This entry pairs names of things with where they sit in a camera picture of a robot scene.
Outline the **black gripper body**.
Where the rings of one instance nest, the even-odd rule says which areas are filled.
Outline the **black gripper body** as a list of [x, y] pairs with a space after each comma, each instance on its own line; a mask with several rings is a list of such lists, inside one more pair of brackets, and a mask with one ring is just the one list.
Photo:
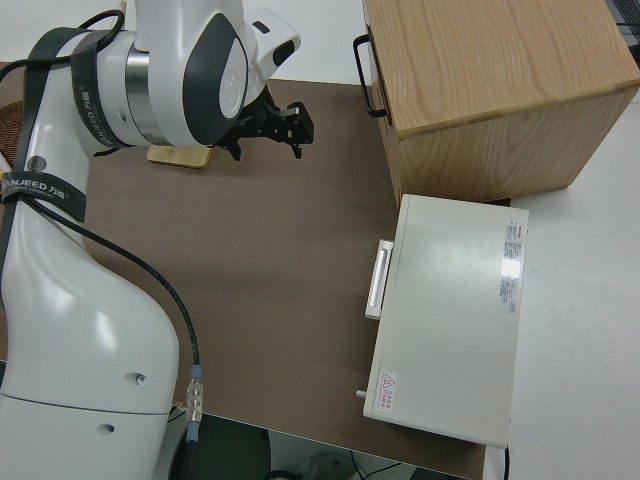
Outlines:
[[270, 92], [262, 92], [242, 109], [238, 127], [243, 138], [264, 137], [290, 146], [314, 141], [314, 123], [306, 106], [296, 101], [280, 108]]

